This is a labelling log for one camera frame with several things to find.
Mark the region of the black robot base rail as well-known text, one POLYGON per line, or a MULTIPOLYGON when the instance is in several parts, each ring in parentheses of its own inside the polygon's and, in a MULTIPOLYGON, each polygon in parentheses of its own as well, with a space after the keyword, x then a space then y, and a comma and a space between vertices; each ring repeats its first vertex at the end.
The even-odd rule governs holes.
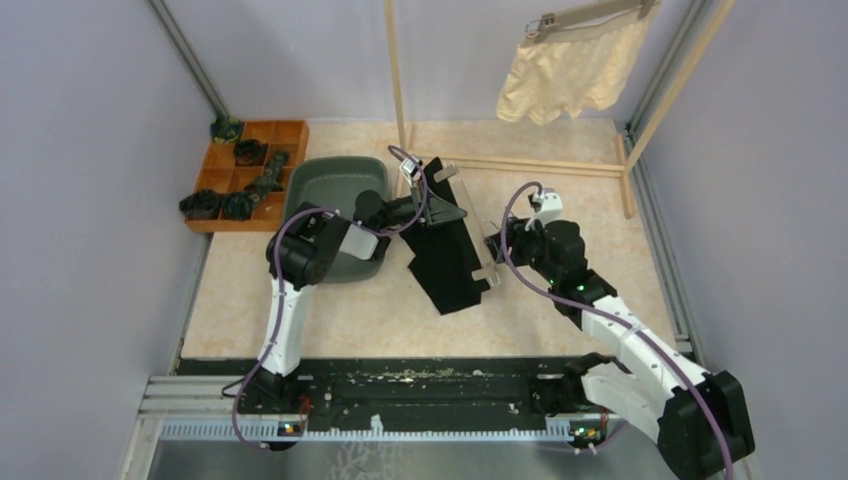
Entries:
POLYGON ((378 417, 388 432, 542 431, 555 417, 597 420, 577 391, 579 358, 305 359, 286 378, 258 373, 240 414, 284 414, 311 432, 352 432, 378 417))

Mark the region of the beige cotton underwear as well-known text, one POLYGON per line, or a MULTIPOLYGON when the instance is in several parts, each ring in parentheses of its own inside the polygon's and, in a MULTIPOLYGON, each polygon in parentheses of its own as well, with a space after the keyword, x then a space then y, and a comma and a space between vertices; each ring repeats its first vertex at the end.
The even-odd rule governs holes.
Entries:
POLYGON ((552 33, 517 46, 501 88, 496 116, 542 126, 566 114, 613 106, 623 92, 657 15, 619 13, 595 24, 552 33))

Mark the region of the black garment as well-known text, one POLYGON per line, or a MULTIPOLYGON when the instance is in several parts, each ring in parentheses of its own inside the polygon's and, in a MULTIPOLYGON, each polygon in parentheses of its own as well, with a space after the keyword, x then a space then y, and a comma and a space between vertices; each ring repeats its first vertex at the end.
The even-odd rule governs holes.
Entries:
MULTIPOLYGON (((456 205, 448 183, 437 183, 434 179, 434 174, 443 166, 442 161, 435 157, 423 167, 427 187, 456 205)), ((463 220, 434 228, 415 226, 401 237, 413 252, 408 269, 439 314, 448 315, 477 306, 483 294, 492 289, 485 280, 475 281, 471 277, 471 271, 480 263, 463 220)))

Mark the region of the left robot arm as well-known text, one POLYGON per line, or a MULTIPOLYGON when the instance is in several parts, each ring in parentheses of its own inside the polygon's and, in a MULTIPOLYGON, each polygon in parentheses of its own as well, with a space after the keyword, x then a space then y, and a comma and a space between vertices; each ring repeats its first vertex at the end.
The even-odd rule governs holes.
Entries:
POLYGON ((327 277, 337 255, 372 261, 390 237, 415 226, 435 227, 460 221, 467 211, 425 187, 386 201, 373 190, 359 193, 354 218, 303 202, 270 240, 266 257, 272 277, 272 303, 259 370, 273 377, 260 399, 277 414, 292 411, 300 399, 298 384, 286 377, 299 367, 302 332, 315 286, 327 277))

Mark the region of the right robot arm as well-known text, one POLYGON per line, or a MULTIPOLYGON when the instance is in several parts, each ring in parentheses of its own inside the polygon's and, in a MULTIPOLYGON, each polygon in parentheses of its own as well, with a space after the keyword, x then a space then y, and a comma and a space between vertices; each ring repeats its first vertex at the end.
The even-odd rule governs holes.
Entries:
POLYGON ((595 405, 622 417, 656 445, 680 479, 731 473, 756 450, 744 390, 728 371, 711 373, 666 344, 591 269, 577 223, 510 218, 486 245, 512 271, 528 266, 542 295, 583 333, 613 351, 587 354, 566 375, 563 398, 576 412, 595 405))

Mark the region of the beige clip hanger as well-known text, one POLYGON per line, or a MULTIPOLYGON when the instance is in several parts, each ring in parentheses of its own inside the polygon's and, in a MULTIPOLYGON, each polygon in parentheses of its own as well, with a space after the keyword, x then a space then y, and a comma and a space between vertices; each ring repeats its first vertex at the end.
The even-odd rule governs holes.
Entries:
POLYGON ((532 20, 525 26, 527 38, 538 43, 551 33, 562 31, 589 21, 610 17, 619 13, 636 11, 637 18, 645 18, 658 4, 655 0, 603 0, 571 7, 565 10, 545 13, 538 20, 532 20))

